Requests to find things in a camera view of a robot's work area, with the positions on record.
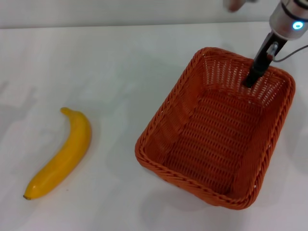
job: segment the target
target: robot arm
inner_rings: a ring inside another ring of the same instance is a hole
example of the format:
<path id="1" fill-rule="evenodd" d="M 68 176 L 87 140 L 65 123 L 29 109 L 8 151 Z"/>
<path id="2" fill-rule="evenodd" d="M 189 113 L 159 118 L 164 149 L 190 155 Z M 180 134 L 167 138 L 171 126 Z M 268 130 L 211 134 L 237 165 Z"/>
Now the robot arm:
<path id="1" fill-rule="evenodd" d="M 225 7 L 237 6 L 244 0 L 224 0 Z M 300 38 L 308 29 L 308 0 L 281 0 L 270 16 L 271 32 L 258 51 L 243 84 L 251 88 L 264 75 L 271 61 L 288 40 Z"/>

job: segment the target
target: blue led light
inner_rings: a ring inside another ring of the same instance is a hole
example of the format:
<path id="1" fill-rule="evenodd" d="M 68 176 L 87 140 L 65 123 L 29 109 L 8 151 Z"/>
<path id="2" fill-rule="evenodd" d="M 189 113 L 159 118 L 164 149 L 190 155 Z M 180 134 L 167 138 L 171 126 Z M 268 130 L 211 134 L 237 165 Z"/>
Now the blue led light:
<path id="1" fill-rule="evenodd" d="M 297 21 L 293 23 L 293 29 L 294 30 L 300 30 L 304 26 L 303 22 Z"/>

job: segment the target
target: white table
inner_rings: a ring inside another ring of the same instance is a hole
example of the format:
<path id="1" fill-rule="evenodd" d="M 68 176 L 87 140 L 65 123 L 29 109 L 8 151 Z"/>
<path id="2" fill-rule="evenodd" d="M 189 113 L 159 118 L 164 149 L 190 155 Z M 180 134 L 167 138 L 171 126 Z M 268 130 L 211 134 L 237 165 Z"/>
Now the white table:
<path id="1" fill-rule="evenodd" d="M 306 231 L 308 49 L 278 66 L 295 99 L 256 202 L 213 207 L 142 168 L 134 145 L 193 54 L 214 46 L 254 57 L 268 23 L 0 30 L 1 231 Z M 306 45 L 288 42 L 284 57 Z M 84 112 L 89 152 L 47 196 L 28 181 L 69 132 L 59 112 Z"/>

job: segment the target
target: woven pattern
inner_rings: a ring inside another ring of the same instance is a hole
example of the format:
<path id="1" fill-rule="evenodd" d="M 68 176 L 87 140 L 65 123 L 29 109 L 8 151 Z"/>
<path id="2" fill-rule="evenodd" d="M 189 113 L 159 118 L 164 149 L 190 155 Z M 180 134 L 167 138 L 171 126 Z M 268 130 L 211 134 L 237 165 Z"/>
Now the woven pattern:
<path id="1" fill-rule="evenodd" d="M 212 205 L 244 209 L 256 199 L 295 93 L 270 67 L 241 85 L 253 60 L 198 51 L 135 147 L 140 164 Z"/>

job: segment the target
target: banana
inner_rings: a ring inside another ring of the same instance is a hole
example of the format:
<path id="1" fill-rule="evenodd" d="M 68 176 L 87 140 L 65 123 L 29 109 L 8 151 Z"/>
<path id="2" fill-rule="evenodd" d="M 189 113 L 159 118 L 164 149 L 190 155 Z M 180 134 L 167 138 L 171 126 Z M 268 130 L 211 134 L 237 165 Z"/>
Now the banana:
<path id="1" fill-rule="evenodd" d="M 53 190 L 78 165 L 91 142 L 91 124 L 84 114 L 61 108 L 69 118 L 70 134 L 61 150 L 43 167 L 28 184 L 24 198 L 42 197 Z"/>

